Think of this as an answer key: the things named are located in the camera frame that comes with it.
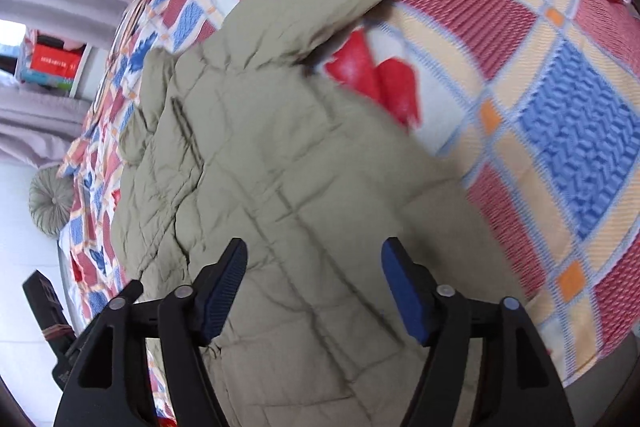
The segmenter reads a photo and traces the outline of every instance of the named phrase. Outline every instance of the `storage box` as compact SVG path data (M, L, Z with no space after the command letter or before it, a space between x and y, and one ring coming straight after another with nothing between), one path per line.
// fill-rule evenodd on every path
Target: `storage box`
M62 78L75 78L82 55L36 44L31 58L31 70Z
M63 91L71 91L71 88L74 85L74 80L72 78L57 76L56 74L42 73L42 71L31 70L30 68L23 68L20 71L20 79L23 82L40 84L41 86L53 87Z

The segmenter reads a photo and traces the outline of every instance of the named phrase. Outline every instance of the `white floor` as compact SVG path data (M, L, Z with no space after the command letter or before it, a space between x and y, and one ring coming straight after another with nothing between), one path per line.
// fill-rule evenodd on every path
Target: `white floor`
M34 172L0 164L0 375L36 427L48 427L62 395L51 377L56 357L31 313L22 283L40 270L61 299L64 294L56 242L31 222L28 201Z

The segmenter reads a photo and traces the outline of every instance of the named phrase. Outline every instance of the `orange square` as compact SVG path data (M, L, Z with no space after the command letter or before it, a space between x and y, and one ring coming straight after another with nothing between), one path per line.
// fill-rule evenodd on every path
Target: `orange square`
M567 269L560 274L556 282L558 282L562 298L566 303L578 295L586 284L584 273L577 261L573 261Z
M549 19L553 24L555 24L558 27L564 24L564 15L562 15L555 8L546 9L546 18Z
M500 124L502 123L502 117L498 113L491 100L484 100L480 106L480 120L484 126L484 131L488 135L492 135Z

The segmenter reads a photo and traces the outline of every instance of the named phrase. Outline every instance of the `patchwork quilt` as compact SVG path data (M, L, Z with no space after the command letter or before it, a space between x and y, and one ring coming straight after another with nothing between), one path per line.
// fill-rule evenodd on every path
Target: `patchwork quilt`
M146 52L180 54L240 0L135 0L84 133L68 227L89 320L127 281L111 248L118 136ZM607 0L387 0L309 68L446 158L484 214L567 385L640 317L640 22ZM161 381L156 403L171 418Z

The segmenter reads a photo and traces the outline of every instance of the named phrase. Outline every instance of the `gray tufted pillow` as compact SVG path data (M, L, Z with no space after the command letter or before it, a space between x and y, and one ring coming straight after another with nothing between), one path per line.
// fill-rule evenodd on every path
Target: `gray tufted pillow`
M33 177L29 210L34 224L49 237L58 237L68 223L74 202L72 178L56 178L58 167L42 169Z

